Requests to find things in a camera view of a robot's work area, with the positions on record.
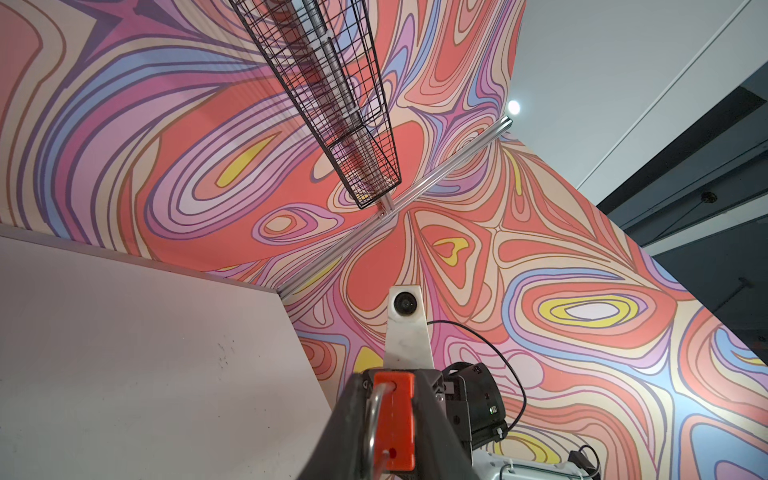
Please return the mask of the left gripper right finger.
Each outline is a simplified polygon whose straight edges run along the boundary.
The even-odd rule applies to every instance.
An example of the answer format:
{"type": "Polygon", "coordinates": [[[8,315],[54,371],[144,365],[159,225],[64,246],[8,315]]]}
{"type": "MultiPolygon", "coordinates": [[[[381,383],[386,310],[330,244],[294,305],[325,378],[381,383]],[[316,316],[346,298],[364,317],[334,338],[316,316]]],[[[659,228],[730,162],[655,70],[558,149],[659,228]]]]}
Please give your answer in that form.
{"type": "Polygon", "coordinates": [[[477,479],[469,457],[441,410],[426,371],[415,373],[413,399],[418,479],[477,479]]]}

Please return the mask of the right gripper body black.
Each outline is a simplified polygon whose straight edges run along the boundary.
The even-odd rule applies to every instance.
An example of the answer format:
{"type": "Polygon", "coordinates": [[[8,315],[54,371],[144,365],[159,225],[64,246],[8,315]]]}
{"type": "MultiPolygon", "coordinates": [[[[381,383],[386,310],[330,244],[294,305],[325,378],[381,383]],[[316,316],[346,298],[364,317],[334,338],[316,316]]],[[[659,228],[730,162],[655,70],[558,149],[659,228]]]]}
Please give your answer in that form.
{"type": "Polygon", "coordinates": [[[442,379],[446,416],[464,450],[506,438],[504,402],[485,364],[456,362],[442,371],[442,379]]]}

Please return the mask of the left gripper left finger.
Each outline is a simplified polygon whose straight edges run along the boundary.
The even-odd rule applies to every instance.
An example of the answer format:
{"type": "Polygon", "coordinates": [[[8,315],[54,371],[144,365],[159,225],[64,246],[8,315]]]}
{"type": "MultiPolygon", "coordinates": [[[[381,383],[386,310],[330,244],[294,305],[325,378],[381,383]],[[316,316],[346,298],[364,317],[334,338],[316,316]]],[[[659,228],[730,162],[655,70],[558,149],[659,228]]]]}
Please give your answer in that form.
{"type": "Polygon", "coordinates": [[[361,479],[367,393],[363,376],[347,381],[313,453],[314,479],[361,479]]]}

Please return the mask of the red padlock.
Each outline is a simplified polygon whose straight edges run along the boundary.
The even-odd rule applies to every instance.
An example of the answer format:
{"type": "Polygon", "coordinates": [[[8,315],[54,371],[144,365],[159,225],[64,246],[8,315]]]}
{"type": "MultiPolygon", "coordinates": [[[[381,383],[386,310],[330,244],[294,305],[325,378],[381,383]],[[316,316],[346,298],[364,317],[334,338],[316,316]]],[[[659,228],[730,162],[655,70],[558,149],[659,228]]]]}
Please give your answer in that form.
{"type": "Polygon", "coordinates": [[[405,370],[369,369],[363,374],[367,394],[363,430],[365,479],[416,470],[415,375],[405,370]]]}

